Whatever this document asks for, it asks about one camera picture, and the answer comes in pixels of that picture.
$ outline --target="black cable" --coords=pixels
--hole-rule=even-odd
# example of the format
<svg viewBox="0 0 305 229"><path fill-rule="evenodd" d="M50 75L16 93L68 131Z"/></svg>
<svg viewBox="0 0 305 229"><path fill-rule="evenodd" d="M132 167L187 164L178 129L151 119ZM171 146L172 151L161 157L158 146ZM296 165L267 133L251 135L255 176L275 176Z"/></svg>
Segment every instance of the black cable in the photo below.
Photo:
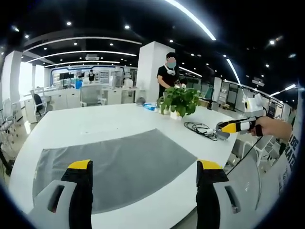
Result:
<svg viewBox="0 0 305 229"><path fill-rule="evenodd" d="M193 122L185 122L184 126L188 128L191 131L194 131L195 133L202 135L204 137L207 137L211 139L212 141L217 141L217 135L216 133L207 134L206 130L209 130L210 128L203 123L193 123Z"/></svg>
<svg viewBox="0 0 305 229"><path fill-rule="evenodd" d="M259 140L261 140L262 139L262 137L263 136L261 136L255 143L254 143L254 145L249 149L249 151L246 153L246 155L242 158L242 159L240 159L240 161L239 162L237 162L237 164L226 174L226 175L229 175L229 173L233 170L233 169L235 169L236 168L236 166L238 166L239 165L239 163L241 163L241 161L251 152L251 150L253 149L253 147L259 142Z"/></svg>

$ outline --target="face mask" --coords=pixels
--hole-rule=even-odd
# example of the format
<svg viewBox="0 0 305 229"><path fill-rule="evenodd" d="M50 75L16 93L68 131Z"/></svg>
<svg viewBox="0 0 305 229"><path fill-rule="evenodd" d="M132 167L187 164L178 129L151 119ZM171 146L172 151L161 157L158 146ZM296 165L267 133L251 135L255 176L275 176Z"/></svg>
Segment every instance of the face mask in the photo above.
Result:
<svg viewBox="0 0 305 229"><path fill-rule="evenodd" d="M176 67L176 62L167 62L167 67L174 69Z"/></svg>

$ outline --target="gray mat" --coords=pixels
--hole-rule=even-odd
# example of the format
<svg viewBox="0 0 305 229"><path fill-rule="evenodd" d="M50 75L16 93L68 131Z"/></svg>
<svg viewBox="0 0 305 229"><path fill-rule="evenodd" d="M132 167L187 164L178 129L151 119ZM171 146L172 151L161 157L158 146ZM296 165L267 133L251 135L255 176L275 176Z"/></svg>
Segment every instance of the gray mat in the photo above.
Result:
<svg viewBox="0 0 305 229"><path fill-rule="evenodd" d="M51 181L61 179L69 164L85 159L93 161L93 214L151 195L196 161L157 129L81 146L44 149L37 164L33 197Z"/></svg>

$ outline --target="green leaves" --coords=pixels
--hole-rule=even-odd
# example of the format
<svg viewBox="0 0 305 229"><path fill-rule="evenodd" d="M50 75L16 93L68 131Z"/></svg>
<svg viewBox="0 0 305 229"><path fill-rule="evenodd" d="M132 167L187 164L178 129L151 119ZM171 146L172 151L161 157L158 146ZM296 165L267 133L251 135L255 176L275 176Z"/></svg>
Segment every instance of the green leaves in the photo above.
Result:
<svg viewBox="0 0 305 229"><path fill-rule="evenodd" d="M199 96L201 93L193 88L174 88L165 90L164 97L158 99L157 103L161 105L161 113L164 110L177 111L181 117L186 114L191 115L195 112L196 106L200 105Z"/></svg>

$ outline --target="black ceiling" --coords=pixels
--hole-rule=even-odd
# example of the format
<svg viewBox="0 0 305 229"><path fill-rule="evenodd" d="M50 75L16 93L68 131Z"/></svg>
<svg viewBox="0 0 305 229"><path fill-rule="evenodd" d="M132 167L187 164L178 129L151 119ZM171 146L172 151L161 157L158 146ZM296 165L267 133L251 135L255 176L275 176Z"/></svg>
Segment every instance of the black ceiling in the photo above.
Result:
<svg viewBox="0 0 305 229"><path fill-rule="evenodd" d="M11 4L2 18L0 45L5 53L20 44L23 50L52 40L78 36L105 36L141 42L157 41L176 49L180 66L205 75L206 63L217 70L215 75L236 82L224 54L234 64L242 84L255 87L254 77L265 83L259 90L266 93L281 91L297 83L300 77L298 52L301 37L297 36L302 21L296 1L285 4L279 1L223 1L177 0L192 12L216 37L208 35L189 17L165 0L24 0L18 7ZM125 30L124 25L131 26ZM11 26L18 27L14 32ZM275 46L271 39L279 38ZM105 50L139 53L142 45L111 40L72 40L48 44L31 50L44 56L59 52ZM60 63L79 61L85 53L53 56L48 60ZM123 64L137 66L137 57L99 53L106 61L127 60ZM283 100L297 99L296 92L276 96Z"/></svg>

